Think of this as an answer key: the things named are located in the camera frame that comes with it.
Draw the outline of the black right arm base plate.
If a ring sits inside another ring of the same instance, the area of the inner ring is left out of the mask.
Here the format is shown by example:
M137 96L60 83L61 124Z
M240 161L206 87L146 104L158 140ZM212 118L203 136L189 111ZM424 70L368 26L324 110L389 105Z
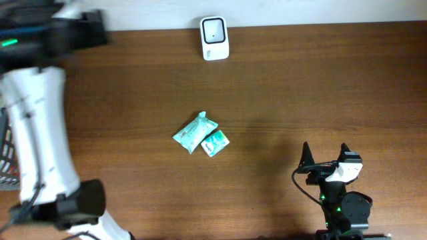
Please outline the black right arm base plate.
M363 235L361 232L342 234L327 230L317 230L315 240L392 240L391 235Z

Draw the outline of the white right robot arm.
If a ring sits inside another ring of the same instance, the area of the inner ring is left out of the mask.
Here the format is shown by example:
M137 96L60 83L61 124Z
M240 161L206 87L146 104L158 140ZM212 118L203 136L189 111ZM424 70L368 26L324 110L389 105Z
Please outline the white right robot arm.
M312 201L317 203L324 213L325 230L317 230L316 239L363 239L363 231L369 228L368 218L372 208L371 197L346 190L346 186L357 180L363 168L359 153L351 151L343 143L336 160L316 163L307 142L304 142L302 156L296 170L292 173L307 176L306 185L317 185L320 188L316 199L296 187Z

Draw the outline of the small teal tissue pack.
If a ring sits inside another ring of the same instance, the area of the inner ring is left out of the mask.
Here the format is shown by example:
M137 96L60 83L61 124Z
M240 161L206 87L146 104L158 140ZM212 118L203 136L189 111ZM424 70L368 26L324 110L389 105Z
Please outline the small teal tissue pack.
M230 143L222 130L218 130L201 142L202 149L209 157L218 154L224 147Z

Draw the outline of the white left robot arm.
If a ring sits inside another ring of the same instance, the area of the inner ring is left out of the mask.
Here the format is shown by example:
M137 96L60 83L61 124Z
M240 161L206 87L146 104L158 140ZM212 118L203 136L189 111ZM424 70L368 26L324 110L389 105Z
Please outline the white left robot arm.
M70 239L131 239L106 208L98 179L73 165L63 112L66 69L74 51L106 45L103 13L79 1L1 2L1 96L19 166L20 202L9 225L51 225Z

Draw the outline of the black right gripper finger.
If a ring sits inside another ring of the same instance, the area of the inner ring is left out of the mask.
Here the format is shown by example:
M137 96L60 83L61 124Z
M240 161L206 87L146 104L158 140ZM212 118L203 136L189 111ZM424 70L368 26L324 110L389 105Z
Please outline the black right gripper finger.
M302 156L298 165L298 173L308 173L314 164L314 158L312 156L310 146L308 145L308 142L305 141L302 148Z
M345 143L342 143L341 149L340 149L340 154L338 156L337 161L338 162L344 162L345 160L347 160L349 158L349 155L347 154L347 152L350 152L350 149L348 148L348 146Z

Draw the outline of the teal wet wipes pack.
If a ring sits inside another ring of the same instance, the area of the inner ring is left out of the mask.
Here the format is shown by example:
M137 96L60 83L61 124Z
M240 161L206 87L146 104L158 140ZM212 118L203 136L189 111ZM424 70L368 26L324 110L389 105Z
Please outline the teal wet wipes pack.
M202 111L198 116L178 131L173 139L192 154L195 148L216 128L218 124L206 117L206 112Z

